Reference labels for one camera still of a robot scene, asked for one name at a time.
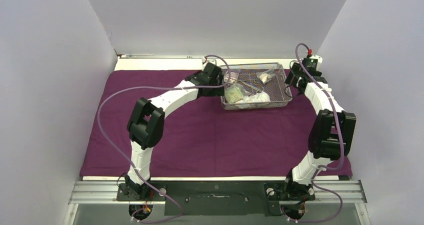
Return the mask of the green packet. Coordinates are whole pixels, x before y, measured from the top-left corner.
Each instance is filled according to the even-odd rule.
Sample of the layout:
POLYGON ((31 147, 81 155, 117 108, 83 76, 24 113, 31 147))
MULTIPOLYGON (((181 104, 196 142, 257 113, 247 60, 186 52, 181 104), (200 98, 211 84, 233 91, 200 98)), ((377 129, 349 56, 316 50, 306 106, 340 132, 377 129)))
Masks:
POLYGON ((247 96, 246 90, 239 85, 232 85, 224 90, 224 97, 229 104, 234 104, 247 96))

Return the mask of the white gauze bag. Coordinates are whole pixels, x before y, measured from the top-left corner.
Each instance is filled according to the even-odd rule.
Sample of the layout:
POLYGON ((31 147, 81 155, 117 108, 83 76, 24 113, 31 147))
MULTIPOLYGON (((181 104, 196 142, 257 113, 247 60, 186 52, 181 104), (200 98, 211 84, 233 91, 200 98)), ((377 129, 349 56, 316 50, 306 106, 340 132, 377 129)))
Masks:
POLYGON ((274 69, 268 69, 263 72, 259 72, 257 74, 257 78, 262 82, 263 85, 266 85, 268 82, 270 82, 276 75, 274 74, 274 69))

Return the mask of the wire mesh instrument tray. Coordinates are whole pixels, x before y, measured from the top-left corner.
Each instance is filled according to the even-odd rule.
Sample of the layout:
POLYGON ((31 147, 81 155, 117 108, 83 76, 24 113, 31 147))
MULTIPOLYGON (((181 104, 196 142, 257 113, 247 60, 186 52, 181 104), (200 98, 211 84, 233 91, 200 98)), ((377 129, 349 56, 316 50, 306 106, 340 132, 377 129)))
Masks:
MULTIPOLYGON (((221 68, 224 74, 227 71, 227 67, 222 65, 221 68)), ((228 103, 225 99, 225 95, 220 97, 221 105, 225 110, 247 110, 247 109, 267 109, 267 108, 278 108, 286 106, 292 100, 292 93, 285 84, 286 71, 283 66, 278 62, 268 63, 247 63, 247 64, 233 64, 229 66, 230 70, 240 70, 239 77, 236 83, 227 84, 224 90, 230 86, 238 85, 244 88, 241 81, 253 80, 261 82, 257 74, 264 72, 269 69, 274 69, 275 77, 268 82, 263 84, 264 92, 270 96, 270 102, 258 102, 258 103, 228 103)))

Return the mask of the purple cloth wrap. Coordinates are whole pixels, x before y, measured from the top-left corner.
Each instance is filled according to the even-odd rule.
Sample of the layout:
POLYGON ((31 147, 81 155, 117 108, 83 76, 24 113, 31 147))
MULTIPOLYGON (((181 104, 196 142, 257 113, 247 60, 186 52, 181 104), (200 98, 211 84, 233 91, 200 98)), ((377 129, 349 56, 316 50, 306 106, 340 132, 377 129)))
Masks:
MULTIPOLYGON (((129 168, 127 124, 135 102, 175 87, 189 70, 118 70, 107 79, 80 175, 117 177, 129 168)), ((219 97, 185 104, 164 122, 150 174, 159 177, 282 177, 308 151, 316 114, 297 97, 284 107, 225 110, 219 97)))

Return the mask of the pink packet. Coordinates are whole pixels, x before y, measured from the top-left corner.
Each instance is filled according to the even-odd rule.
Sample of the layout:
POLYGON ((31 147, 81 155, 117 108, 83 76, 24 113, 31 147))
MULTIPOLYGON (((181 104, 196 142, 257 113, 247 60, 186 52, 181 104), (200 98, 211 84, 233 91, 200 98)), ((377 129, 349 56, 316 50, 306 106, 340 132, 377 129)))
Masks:
POLYGON ((228 84, 234 84, 238 81, 240 69, 230 69, 225 72, 224 82, 228 84))

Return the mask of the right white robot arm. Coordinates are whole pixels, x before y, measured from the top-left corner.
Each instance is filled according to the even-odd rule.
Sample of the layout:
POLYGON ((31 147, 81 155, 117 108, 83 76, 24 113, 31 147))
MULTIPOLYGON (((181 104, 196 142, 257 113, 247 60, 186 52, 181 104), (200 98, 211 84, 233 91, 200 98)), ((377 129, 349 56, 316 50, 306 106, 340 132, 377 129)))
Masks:
POLYGON ((329 170, 333 161, 339 161, 336 168, 340 169, 352 145, 356 115, 345 111, 335 100, 332 89, 319 71, 322 61, 319 55, 309 53, 291 65, 285 79, 289 88, 296 89, 297 95, 304 95, 310 101, 316 113, 307 140, 308 151, 289 171, 282 186, 288 200, 312 197, 314 178, 329 170))

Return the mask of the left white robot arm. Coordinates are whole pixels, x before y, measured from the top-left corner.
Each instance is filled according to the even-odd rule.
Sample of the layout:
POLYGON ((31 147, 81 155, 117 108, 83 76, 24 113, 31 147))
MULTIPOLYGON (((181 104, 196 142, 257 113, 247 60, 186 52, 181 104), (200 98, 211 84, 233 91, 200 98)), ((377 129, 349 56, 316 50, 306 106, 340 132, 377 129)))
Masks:
POLYGON ((151 158, 154 146, 163 137, 167 116, 200 97, 224 95, 223 70, 208 61, 203 65, 203 70, 187 76, 171 90, 150 99, 141 97, 134 105, 126 127, 131 162, 123 190, 136 200, 144 200, 150 194, 147 181, 151 177, 151 158))

